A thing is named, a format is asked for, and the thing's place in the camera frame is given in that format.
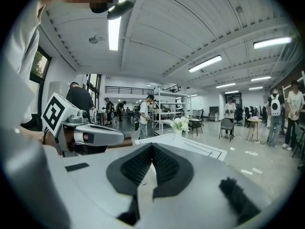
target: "window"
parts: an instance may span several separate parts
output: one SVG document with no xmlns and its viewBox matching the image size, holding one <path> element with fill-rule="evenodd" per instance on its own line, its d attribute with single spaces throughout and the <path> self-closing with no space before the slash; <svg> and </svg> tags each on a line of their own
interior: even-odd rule
<svg viewBox="0 0 305 229">
<path fill-rule="evenodd" d="M 99 109 L 99 95 L 100 95 L 101 75 L 89 74 L 87 75 L 87 91 L 89 91 L 94 107 Z"/>
<path fill-rule="evenodd" d="M 30 105 L 32 114 L 41 115 L 42 91 L 50 61 L 51 58 L 38 46 L 30 72 L 29 87 L 35 94 Z"/>
</svg>

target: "white t-shirt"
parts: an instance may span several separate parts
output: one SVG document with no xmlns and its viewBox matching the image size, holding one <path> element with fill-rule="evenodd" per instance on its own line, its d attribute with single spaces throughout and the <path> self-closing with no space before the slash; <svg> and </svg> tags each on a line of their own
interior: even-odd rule
<svg viewBox="0 0 305 229">
<path fill-rule="evenodd" d="M 297 94 L 294 93 L 294 91 L 290 91 L 288 94 L 287 102 L 290 103 L 292 107 L 292 113 L 291 110 L 289 111 L 288 118 L 292 120 L 298 120 L 299 116 L 296 116 L 295 114 L 299 111 L 302 105 L 305 105 L 304 97 L 301 91 L 298 91 Z"/>
<path fill-rule="evenodd" d="M 225 104 L 225 106 L 224 106 L 225 117 L 229 118 L 229 119 L 234 119 L 235 110 L 236 110 L 235 103 Z"/>
<path fill-rule="evenodd" d="M 18 75 L 27 85 L 29 85 L 30 83 L 30 72 L 34 61 L 35 53 L 38 48 L 38 31 L 36 31 L 36 34 L 34 35 L 37 26 L 40 24 L 38 14 L 39 0 L 31 0 L 28 6 L 24 9 L 23 13 L 20 15 L 20 17 L 16 20 L 14 26 L 12 27 L 3 50 L 3 64 L 13 67 L 14 70 L 18 73 Z M 33 36 L 33 44 L 28 49 L 28 46 Z M 31 119 L 31 109 L 29 107 L 24 115 L 22 123 L 27 123 Z"/>
<path fill-rule="evenodd" d="M 148 116 L 147 102 L 146 101 L 143 101 L 141 103 L 140 113 L 145 113 L 145 116 L 146 117 Z M 147 120 L 142 115 L 140 115 L 140 123 L 143 124 L 143 125 L 147 124 Z"/>
</svg>

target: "man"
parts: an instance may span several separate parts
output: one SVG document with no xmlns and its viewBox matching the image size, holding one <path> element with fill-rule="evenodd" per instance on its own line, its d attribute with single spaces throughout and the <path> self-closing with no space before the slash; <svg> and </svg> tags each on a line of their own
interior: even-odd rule
<svg viewBox="0 0 305 229">
<path fill-rule="evenodd" d="M 268 103 L 268 118 L 270 118 L 270 129 L 266 145 L 267 147 L 275 148 L 278 134 L 281 130 L 282 125 L 281 108 L 285 108 L 285 100 L 282 95 L 278 94 L 278 89 L 276 87 L 272 89 L 272 94 L 268 98 Z M 273 111 L 271 108 L 275 110 L 276 107 L 278 107 L 279 109 L 275 111 L 276 113 L 274 115 L 272 115 Z"/>
<path fill-rule="evenodd" d="M 291 82 L 292 91 L 288 94 L 287 103 L 289 106 L 289 114 L 288 114 L 288 127 L 285 136 L 285 143 L 283 144 L 283 148 L 286 148 L 288 151 L 292 151 L 295 147 L 295 123 L 299 123 L 299 117 L 302 109 L 304 108 L 305 101 L 301 91 L 298 89 L 298 82 Z M 291 145 L 289 146 L 290 136 L 292 129 L 292 137 L 291 137 Z"/>
<path fill-rule="evenodd" d="M 111 118 L 111 114 L 112 114 L 112 110 L 114 109 L 114 105 L 113 103 L 109 100 L 108 97 L 105 98 L 106 101 L 106 113 L 107 113 L 107 124 L 105 126 L 108 125 L 112 125 L 112 118 Z"/>
<path fill-rule="evenodd" d="M 119 122 L 123 122 L 122 120 L 122 114 L 124 112 L 124 105 L 126 104 L 126 101 L 123 101 L 121 103 L 118 103 L 118 105 L 116 105 L 116 113 L 119 116 Z"/>
<path fill-rule="evenodd" d="M 25 8 L 25 12 L 16 20 L 11 33 L 8 36 L 7 42 L 4 45 L 1 64 L 13 67 L 27 85 L 30 84 L 31 66 L 38 48 L 39 33 L 36 28 L 41 23 L 41 14 L 44 7 L 53 1 L 55 0 L 31 0 Z M 101 13 L 108 10 L 107 4 L 111 3 L 113 0 L 62 1 L 82 3 L 82 6 L 86 6 L 88 9 L 91 8 L 92 12 Z M 43 132 L 29 130 L 32 128 L 32 125 L 34 125 L 30 107 L 24 115 L 22 124 L 24 127 L 20 126 L 19 128 L 22 135 L 34 138 L 42 143 Z"/>
<path fill-rule="evenodd" d="M 224 106 L 225 117 L 229 119 L 232 123 L 234 122 L 234 112 L 236 110 L 235 103 L 232 103 L 232 98 L 228 97 L 228 103 Z M 229 138 L 228 130 L 225 131 L 225 138 Z"/>
<path fill-rule="evenodd" d="M 150 120 L 148 116 L 147 106 L 150 105 L 154 100 L 154 96 L 152 94 L 148 95 L 145 101 L 141 103 L 140 108 L 140 139 L 147 138 L 147 122 Z"/>
<path fill-rule="evenodd" d="M 67 93 L 66 99 L 75 107 L 86 111 L 87 118 L 89 119 L 89 122 L 91 122 L 90 110 L 94 109 L 94 104 L 90 93 L 86 89 L 80 87 L 78 83 L 72 82 L 70 84 L 70 89 Z"/>
</svg>

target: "floor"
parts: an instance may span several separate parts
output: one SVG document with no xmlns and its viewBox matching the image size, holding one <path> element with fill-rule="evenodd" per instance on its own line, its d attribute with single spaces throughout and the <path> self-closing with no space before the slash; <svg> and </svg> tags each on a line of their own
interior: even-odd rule
<svg viewBox="0 0 305 229">
<path fill-rule="evenodd" d="M 113 123 L 112 128 L 129 133 L 133 143 L 139 137 L 139 133 L 135 132 L 129 123 Z M 267 129 L 264 124 L 259 125 L 259 140 L 261 143 L 247 141 L 246 138 L 249 129 L 243 126 L 235 126 L 235 137 L 231 142 L 229 139 L 224 138 L 224 134 L 219 140 L 219 130 L 220 122 L 205 121 L 203 133 L 201 130 L 198 130 L 197 136 L 196 131 L 194 130 L 187 134 L 183 133 L 183 136 L 209 146 L 227 150 L 228 154 L 225 157 L 224 162 L 240 172 L 241 170 L 252 172 L 251 175 L 247 173 L 242 174 L 264 188 L 273 200 L 285 191 L 290 190 L 295 184 L 300 174 L 297 169 L 300 164 L 300 155 L 297 153 L 295 157 L 292 158 L 292 152 L 282 149 L 284 137 L 279 137 L 277 147 L 270 149 L 262 144 L 266 142 L 269 133 L 269 129 Z M 152 126 L 148 126 L 148 137 L 152 136 Z M 259 169 L 262 173 L 257 174 L 252 168 Z"/>
</svg>

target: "white ceiling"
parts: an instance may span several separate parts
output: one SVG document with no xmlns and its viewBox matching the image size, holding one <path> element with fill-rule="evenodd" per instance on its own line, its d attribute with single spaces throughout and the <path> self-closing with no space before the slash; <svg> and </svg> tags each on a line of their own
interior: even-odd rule
<svg viewBox="0 0 305 229">
<path fill-rule="evenodd" d="M 79 73 L 138 76 L 206 91 L 223 83 L 236 83 L 234 90 L 269 87 L 302 56 L 298 32 L 274 0 L 132 1 L 117 52 L 109 50 L 107 13 L 57 3 L 46 8 L 42 27 L 64 45 L 63 56 L 75 60 Z M 104 40 L 90 44 L 95 35 Z M 254 42 L 287 35 L 294 39 L 289 45 L 253 48 Z M 217 55 L 221 62 L 188 71 Z M 266 75 L 271 80 L 252 84 L 253 77 Z"/>
</svg>

